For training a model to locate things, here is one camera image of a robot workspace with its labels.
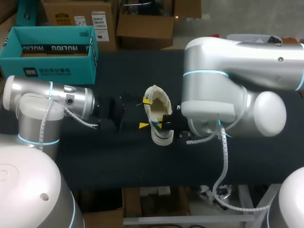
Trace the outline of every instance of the shoe insole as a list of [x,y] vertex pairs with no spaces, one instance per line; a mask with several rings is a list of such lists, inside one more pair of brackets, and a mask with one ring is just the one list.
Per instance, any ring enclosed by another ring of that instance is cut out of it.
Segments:
[[150,108],[151,108],[150,118],[153,121],[158,121],[159,119],[162,118],[163,115],[168,114],[167,108],[164,106],[164,103],[159,98],[153,100],[152,105],[150,105]]

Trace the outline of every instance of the white shoe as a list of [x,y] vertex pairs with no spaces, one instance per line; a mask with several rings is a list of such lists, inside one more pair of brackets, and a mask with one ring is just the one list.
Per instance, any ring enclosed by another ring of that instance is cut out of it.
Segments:
[[157,145],[167,146],[173,141],[173,130],[164,131],[156,127],[155,124],[163,115],[172,114],[171,101],[165,91],[156,85],[149,87],[144,97],[152,102],[151,105],[144,105],[151,125],[151,137]]

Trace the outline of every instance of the floor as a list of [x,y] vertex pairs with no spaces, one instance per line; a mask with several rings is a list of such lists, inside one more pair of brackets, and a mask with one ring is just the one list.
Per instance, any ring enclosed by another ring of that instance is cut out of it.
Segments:
[[173,45],[185,48],[194,38],[253,33],[304,37],[302,0],[202,0],[202,19],[176,19]]

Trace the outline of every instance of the black cloth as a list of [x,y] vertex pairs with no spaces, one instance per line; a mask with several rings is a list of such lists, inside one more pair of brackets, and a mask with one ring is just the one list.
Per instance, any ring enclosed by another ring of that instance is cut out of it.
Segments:
[[[100,53],[96,84],[89,87],[101,97],[124,92],[143,96],[156,84],[167,92],[172,104],[177,104],[181,100],[183,55],[182,50]],[[225,183],[282,183],[304,166],[303,101],[293,91],[277,93],[287,109],[284,130],[271,138],[228,138]],[[123,126],[145,118],[142,105],[127,104]],[[117,133],[108,120],[102,120],[102,126],[98,132],[64,119],[56,163],[73,190],[213,184],[221,174],[223,155],[218,139],[198,145],[174,141],[161,147],[152,142],[149,129],[123,127]],[[18,133],[15,114],[4,108],[0,111],[0,132]]]

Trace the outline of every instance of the robotic arm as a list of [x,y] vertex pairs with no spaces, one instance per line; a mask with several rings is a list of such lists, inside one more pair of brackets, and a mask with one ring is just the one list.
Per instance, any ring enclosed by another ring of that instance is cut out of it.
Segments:
[[217,122],[231,136],[275,136],[286,109],[274,92],[253,92],[240,78],[271,89],[300,90],[304,81],[302,44],[260,44],[204,37],[185,50],[181,113],[196,136],[210,135]]

